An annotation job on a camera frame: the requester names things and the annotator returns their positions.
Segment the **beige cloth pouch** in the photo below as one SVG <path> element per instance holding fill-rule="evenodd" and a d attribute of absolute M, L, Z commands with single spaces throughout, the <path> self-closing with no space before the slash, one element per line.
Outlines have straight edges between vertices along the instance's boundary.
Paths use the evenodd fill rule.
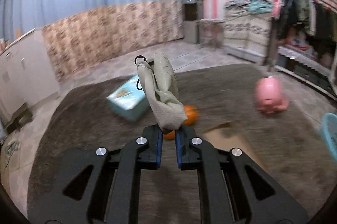
<path fill-rule="evenodd" d="M 168 58 L 157 52 L 149 59 L 136 56 L 134 63 L 138 72 L 136 87 L 145 93 L 162 132 L 179 129 L 187 115 L 179 100 L 177 78 Z"/>

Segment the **brown wooden tray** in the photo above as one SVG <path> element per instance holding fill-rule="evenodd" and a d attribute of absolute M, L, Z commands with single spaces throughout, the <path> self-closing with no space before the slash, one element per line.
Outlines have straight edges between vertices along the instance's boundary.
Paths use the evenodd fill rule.
<path fill-rule="evenodd" d="M 232 148 L 240 148 L 261 168 L 265 166 L 254 148 L 245 137 L 245 131 L 237 122 L 227 121 L 215 127 L 211 127 L 203 134 L 203 138 L 209 141 L 215 148 L 229 151 Z"/>

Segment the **orange bottle cap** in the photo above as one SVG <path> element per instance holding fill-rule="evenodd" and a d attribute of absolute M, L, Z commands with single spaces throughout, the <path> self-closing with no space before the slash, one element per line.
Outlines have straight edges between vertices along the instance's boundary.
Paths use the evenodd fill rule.
<path fill-rule="evenodd" d="M 163 135 L 163 139 L 166 139 L 166 140 L 174 140 L 175 139 L 175 131 L 172 130 L 171 132 L 167 133 L 167 134 L 164 134 Z"/>

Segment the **orange fruit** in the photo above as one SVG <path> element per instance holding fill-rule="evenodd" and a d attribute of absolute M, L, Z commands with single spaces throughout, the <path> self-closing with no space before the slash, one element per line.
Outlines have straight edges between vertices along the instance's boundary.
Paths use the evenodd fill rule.
<path fill-rule="evenodd" d="M 195 124 L 199 117 L 199 111 L 197 110 L 197 108 L 191 105 L 185 105 L 184 109 L 185 109 L 185 114 L 187 116 L 187 120 L 184 121 L 183 124 L 186 126 L 191 126 Z"/>

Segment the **teal tissue box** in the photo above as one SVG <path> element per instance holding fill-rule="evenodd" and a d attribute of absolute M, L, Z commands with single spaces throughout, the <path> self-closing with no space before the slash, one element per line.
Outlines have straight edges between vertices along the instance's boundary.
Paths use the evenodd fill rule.
<path fill-rule="evenodd" d="M 106 100 L 114 113 L 130 122 L 138 121 L 150 109 L 138 75 L 109 94 Z"/>

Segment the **pink pig piggy bank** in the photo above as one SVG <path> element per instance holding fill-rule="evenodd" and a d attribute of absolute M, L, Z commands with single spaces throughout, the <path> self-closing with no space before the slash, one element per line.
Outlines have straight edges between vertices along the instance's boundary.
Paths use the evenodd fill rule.
<path fill-rule="evenodd" d="M 255 102 L 257 109 L 267 114 L 284 111 L 289 106 L 289 100 L 283 94 L 281 83 L 276 77 L 264 77 L 257 82 Z"/>

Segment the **rag on floor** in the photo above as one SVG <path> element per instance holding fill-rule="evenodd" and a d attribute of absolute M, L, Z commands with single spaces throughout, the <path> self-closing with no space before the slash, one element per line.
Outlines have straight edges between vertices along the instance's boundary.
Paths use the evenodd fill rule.
<path fill-rule="evenodd" d="M 13 154 L 21 148 L 21 144 L 19 141 L 13 141 L 6 146 L 2 146 L 3 152 L 3 166 L 7 168 L 9 165 L 10 159 Z"/>

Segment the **small wooden stool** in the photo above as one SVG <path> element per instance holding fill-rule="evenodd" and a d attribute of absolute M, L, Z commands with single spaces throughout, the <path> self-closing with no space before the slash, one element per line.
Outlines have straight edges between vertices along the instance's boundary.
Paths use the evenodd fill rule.
<path fill-rule="evenodd" d="M 7 133 L 13 133 L 15 130 L 20 131 L 23 126 L 33 121 L 33 114 L 26 103 L 19 107 L 12 115 L 11 120 L 6 124 Z"/>

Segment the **white cabinet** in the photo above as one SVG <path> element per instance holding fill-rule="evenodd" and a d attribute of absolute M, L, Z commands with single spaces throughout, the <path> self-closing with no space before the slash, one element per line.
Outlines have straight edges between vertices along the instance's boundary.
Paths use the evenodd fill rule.
<path fill-rule="evenodd" d="M 1 109 L 6 118 L 23 105 L 34 106 L 58 93 L 40 29 L 30 30 L 1 52 Z"/>

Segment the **low lace covered tv stand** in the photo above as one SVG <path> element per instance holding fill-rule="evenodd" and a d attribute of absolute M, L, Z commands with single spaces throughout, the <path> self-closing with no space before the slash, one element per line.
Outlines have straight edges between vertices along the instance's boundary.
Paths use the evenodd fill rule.
<path fill-rule="evenodd" d="M 332 83 L 332 72 L 300 50 L 278 47 L 274 68 L 336 101 L 336 86 Z"/>

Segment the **patterned cloth covered chest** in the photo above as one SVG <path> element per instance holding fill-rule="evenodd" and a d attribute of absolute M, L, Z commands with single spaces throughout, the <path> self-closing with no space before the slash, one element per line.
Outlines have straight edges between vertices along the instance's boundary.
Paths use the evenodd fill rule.
<path fill-rule="evenodd" d="M 270 41 L 271 14 L 252 13 L 246 7 L 225 9 L 223 45 L 234 57 L 263 65 Z"/>

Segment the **small folding table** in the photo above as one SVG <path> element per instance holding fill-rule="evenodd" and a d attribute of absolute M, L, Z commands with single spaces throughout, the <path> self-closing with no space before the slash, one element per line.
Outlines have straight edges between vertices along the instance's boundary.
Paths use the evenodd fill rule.
<path fill-rule="evenodd" d="M 199 21 L 199 44 L 201 47 L 223 47 L 224 23 L 224 19 L 201 19 Z"/>

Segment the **clothes rack with garments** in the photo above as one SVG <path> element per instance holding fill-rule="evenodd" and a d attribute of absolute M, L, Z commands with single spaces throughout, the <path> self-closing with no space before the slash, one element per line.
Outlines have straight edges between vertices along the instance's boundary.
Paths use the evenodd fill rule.
<path fill-rule="evenodd" d="M 332 72 L 336 86 L 336 7 L 323 0 L 273 0 L 269 68 L 278 47 L 291 47 Z"/>

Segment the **blue floral curtain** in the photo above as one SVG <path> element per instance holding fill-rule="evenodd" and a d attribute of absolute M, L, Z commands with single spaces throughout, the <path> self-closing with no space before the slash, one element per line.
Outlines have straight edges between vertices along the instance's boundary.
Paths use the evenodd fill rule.
<path fill-rule="evenodd" d="M 182 0 L 1 0 L 1 37 L 39 28 L 58 79 L 183 37 Z"/>

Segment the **grey water dispenser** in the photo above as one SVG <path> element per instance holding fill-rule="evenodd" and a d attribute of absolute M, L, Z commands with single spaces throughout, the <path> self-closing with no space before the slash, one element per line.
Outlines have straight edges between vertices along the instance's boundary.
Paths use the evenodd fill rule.
<path fill-rule="evenodd" d="M 199 22 L 204 18 L 203 0 L 182 0 L 184 41 L 199 43 Z"/>

